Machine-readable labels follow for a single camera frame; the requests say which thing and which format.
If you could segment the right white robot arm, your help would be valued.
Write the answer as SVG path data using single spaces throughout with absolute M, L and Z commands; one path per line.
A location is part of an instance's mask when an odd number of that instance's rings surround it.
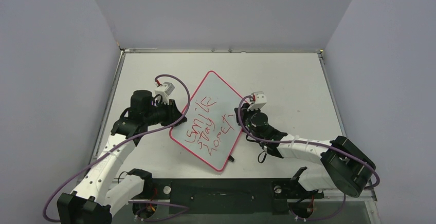
M 322 166 L 290 182 L 291 192 L 302 197 L 309 191 L 338 189 L 350 197 L 379 185 L 375 163 L 348 137 L 333 140 L 311 140 L 281 132 L 269 124 L 268 116 L 259 109 L 250 110 L 245 103 L 234 109 L 237 124 L 248 142 L 258 144 L 264 155 L 293 158 Z

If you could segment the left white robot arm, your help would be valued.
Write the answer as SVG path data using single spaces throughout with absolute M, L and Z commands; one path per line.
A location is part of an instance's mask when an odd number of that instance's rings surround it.
M 91 164 L 84 179 L 57 200 L 61 223 L 111 223 L 114 215 L 138 195 L 148 198 L 153 193 L 149 172 L 133 170 L 128 178 L 114 188 L 112 180 L 128 155 L 137 147 L 141 137 L 149 134 L 150 126 L 177 126 L 187 119 L 178 110 L 169 90 L 161 87 L 154 93 L 136 90 L 130 106 L 114 123 L 105 150 Z

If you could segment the pink framed whiteboard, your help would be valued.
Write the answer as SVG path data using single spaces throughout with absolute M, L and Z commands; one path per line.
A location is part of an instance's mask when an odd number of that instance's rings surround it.
M 187 121 L 170 129 L 170 138 L 203 163 L 221 172 L 242 132 L 234 108 L 242 96 L 209 71 L 191 96 Z

